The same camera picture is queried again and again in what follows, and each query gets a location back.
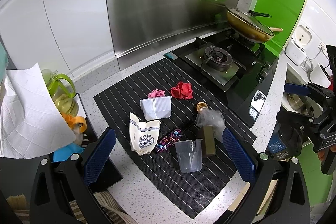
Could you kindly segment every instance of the power socket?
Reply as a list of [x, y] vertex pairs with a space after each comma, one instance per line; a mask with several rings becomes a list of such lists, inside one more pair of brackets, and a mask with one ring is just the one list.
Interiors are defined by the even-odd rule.
[[322, 41], [321, 44], [319, 45], [319, 49], [322, 50], [323, 54], [328, 57], [328, 52], [327, 52], [327, 46], [325, 45], [325, 43]]

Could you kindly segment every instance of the black placemat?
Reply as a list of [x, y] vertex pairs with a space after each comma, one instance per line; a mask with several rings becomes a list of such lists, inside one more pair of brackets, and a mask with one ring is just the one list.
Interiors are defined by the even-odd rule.
[[[167, 151], [139, 156], [131, 151], [129, 142], [129, 113], [146, 121], [140, 109], [140, 100], [147, 98], [153, 89], [162, 89], [166, 95], [179, 81], [190, 82], [193, 99], [172, 98], [172, 115], [161, 119], [159, 139], [190, 120], [195, 120], [198, 102], [206, 102], [209, 108], [223, 113], [226, 126], [253, 143], [255, 135], [228, 109], [176, 65], [162, 59], [121, 80], [94, 97], [108, 125], [115, 130], [117, 138], [128, 155], [147, 178], [177, 207], [190, 218], [196, 217], [229, 182], [236, 168], [222, 143], [216, 140], [216, 155], [202, 160], [202, 169], [193, 173], [179, 170], [176, 151], [171, 146]], [[181, 140], [194, 140], [198, 128], [193, 125]]]

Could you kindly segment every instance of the white wall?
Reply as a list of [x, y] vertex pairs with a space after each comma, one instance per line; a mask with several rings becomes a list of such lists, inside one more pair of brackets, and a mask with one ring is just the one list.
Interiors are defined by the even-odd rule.
[[[336, 0], [308, 0], [299, 24], [312, 31], [312, 40], [304, 48], [309, 58], [317, 55], [321, 41], [336, 46]], [[329, 64], [322, 52], [313, 60], [314, 67], [319, 63], [323, 66]]]
[[76, 78], [115, 58], [106, 0], [0, 0], [0, 35], [18, 69]]

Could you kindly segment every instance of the speckled countertop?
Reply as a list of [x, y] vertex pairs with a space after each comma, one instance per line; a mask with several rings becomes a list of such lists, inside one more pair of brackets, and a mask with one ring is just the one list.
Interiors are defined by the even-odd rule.
[[[100, 135], [106, 127], [108, 127], [108, 125], [93, 99], [95, 95], [138, 70], [141, 70], [144, 67], [164, 58], [163, 55], [166, 52], [170, 52], [193, 41], [194, 39], [183, 42], [177, 46], [171, 47], [165, 51], [146, 58], [127, 69], [113, 74], [87, 91], [81, 93], [84, 108], [96, 134]], [[286, 78], [286, 69], [287, 61], [283, 56], [280, 56], [268, 96], [256, 123], [251, 129], [251, 131], [257, 136], [253, 147], [258, 152], [265, 151], [268, 141], [272, 135], [276, 122], [276, 113], [280, 109], [281, 105], [281, 98], [283, 95], [282, 90]], [[241, 179], [238, 172], [236, 172], [219, 195], [216, 196], [216, 198], [214, 198], [214, 200], [198, 216], [191, 219], [150, 182], [150, 180], [127, 155], [118, 140], [110, 157], [124, 179], [113, 185], [109, 191], [122, 208], [135, 221], [137, 221], [138, 224], [158, 224], [163, 221], [166, 221], [166, 223], [169, 224], [213, 224], [236, 199], [246, 184]]]

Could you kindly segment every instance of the black glass cooktop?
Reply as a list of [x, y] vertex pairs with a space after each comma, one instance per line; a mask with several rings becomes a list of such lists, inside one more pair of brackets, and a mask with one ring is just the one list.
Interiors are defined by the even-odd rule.
[[[204, 63], [207, 47], [228, 52], [233, 59], [231, 67], [217, 71], [207, 66]], [[264, 44], [249, 43], [231, 28], [204, 39], [197, 37], [195, 42], [165, 57], [226, 103], [250, 128], [263, 107], [278, 63], [278, 58]]]

